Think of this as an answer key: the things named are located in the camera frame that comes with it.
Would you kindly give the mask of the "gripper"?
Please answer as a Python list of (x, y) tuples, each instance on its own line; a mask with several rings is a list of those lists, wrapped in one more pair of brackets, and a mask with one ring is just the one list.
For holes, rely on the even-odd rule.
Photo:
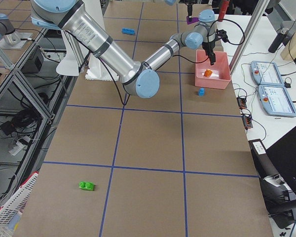
[(205, 41), (202, 43), (202, 47), (205, 50), (206, 55), (209, 56), (211, 66), (216, 62), (214, 48), (216, 42), (219, 40), (227, 42), (228, 36), (225, 30), (215, 30), (212, 33), (209, 33), (209, 35), (205, 37)]

